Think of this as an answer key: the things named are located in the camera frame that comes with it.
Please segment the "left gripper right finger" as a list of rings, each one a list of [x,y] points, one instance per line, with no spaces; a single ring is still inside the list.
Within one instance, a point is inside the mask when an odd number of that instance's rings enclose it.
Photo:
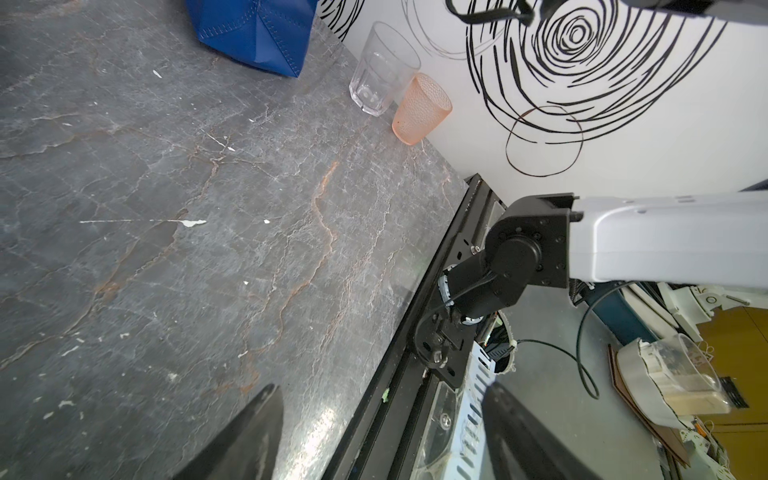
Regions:
[[[488,387],[481,406],[495,478],[598,477],[502,384],[495,382]]]

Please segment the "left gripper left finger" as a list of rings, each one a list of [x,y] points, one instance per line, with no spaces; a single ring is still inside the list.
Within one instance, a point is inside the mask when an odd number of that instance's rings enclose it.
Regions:
[[[267,385],[184,468],[176,479],[270,479],[283,429],[280,388]]]

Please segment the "blue beige takeout bag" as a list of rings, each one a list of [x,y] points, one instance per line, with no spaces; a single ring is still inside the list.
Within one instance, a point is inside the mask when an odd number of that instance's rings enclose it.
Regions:
[[[315,0],[187,0],[185,5],[201,43],[251,67],[300,76]]]

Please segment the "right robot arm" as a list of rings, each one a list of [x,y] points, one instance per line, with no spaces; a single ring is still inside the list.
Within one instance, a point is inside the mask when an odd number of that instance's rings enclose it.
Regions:
[[[765,25],[763,1],[509,1],[447,10],[471,35],[473,82],[510,138],[582,147],[637,120],[682,82],[732,22]],[[483,249],[447,268],[442,306],[473,325],[526,287],[573,280],[763,289],[762,191],[646,199],[571,194],[512,203]]]

